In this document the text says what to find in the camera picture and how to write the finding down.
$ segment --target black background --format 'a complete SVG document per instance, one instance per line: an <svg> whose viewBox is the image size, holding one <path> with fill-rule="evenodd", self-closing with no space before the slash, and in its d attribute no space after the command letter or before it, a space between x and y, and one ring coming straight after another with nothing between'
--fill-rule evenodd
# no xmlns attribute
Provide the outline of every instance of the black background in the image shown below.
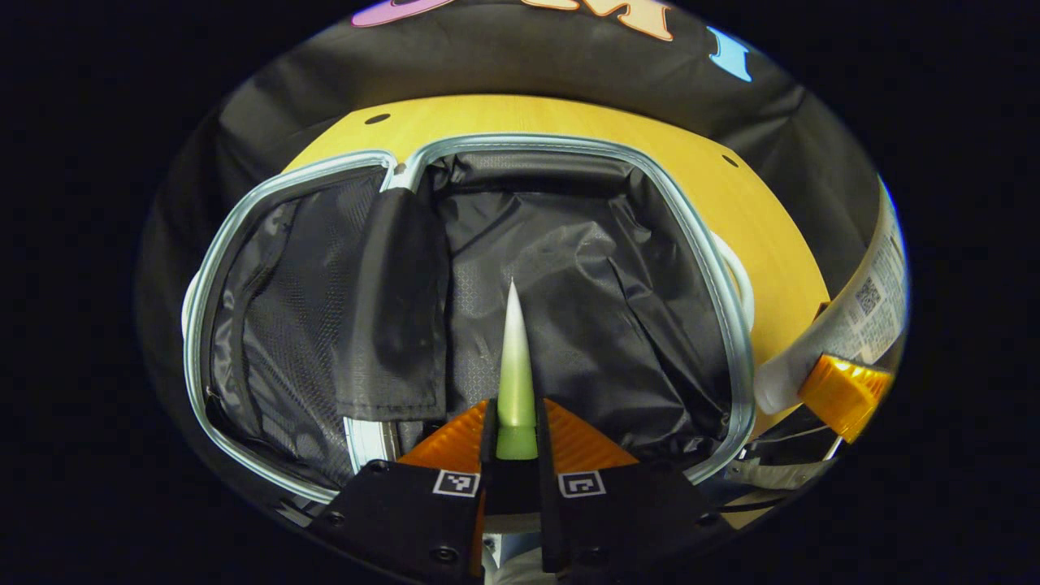
<svg viewBox="0 0 1040 585"><path fill-rule="evenodd" d="M1031 153L998 131L1025 123L1028 3L692 7L861 138L902 217L914 305L895 388L847 463L681 579L1024 581L1021 563L1037 573L1034 484L1012 437L1028 427L1009 414L1028 412L1036 381L1013 357L1029 321L1015 295L1030 292L1008 261L1028 250L1012 222ZM149 387L130 312L145 213L188 133L259 67L357 8L98 1L6 15L4 93L19 102L6 122L27 156L5 189L25 277L4 581L371 579L276 529L205 468ZM1008 221L977 223L987 215Z"/></svg>

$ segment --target green pipette tip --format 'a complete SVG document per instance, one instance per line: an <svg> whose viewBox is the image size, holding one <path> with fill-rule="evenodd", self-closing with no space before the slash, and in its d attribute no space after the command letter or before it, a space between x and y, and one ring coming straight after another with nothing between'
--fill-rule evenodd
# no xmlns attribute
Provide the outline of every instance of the green pipette tip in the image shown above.
<svg viewBox="0 0 1040 585"><path fill-rule="evenodd" d="M531 382L527 329L523 323L520 297L511 279L502 336L502 372L498 382L498 443L495 456L513 461L537 459L535 427L535 385Z"/></svg>

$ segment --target white sticker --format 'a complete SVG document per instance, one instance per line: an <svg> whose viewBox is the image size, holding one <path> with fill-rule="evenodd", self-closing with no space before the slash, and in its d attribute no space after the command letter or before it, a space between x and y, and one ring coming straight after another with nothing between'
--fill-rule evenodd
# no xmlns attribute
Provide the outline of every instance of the white sticker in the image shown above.
<svg viewBox="0 0 1040 585"><path fill-rule="evenodd" d="M848 330L835 335L840 339L835 353L862 363L874 363L892 347L906 325L907 264L903 235L895 222L891 200L882 197L885 222L883 240L878 246L870 270L853 294L846 311Z"/></svg>

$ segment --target blue letter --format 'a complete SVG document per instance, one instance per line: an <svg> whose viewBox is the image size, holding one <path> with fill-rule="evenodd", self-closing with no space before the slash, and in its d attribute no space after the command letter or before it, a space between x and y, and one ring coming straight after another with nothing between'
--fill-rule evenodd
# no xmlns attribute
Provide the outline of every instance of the blue letter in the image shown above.
<svg viewBox="0 0 1040 585"><path fill-rule="evenodd" d="M726 73L751 81L751 75L748 73L748 48L710 26L708 30L716 35L716 42L719 44L719 50L708 58L726 70Z"/></svg>

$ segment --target yellow wooden board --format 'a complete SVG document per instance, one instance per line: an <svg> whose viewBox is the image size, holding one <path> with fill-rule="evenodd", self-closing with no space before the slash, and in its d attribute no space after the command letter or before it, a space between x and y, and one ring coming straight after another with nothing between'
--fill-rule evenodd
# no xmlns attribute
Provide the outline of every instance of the yellow wooden board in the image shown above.
<svg viewBox="0 0 1040 585"><path fill-rule="evenodd" d="M389 118L365 124L380 115ZM795 222L736 153L682 128L622 110L528 96L444 96L390 103L349 113L286 170L367 149L390 151L402 162L432 142L480 132L598 138L627 145L657 161L748 272L755 295L751 340L756 364L794 342L820 303L830 300ZM789 413L759 411L752 436Z"/></svg>

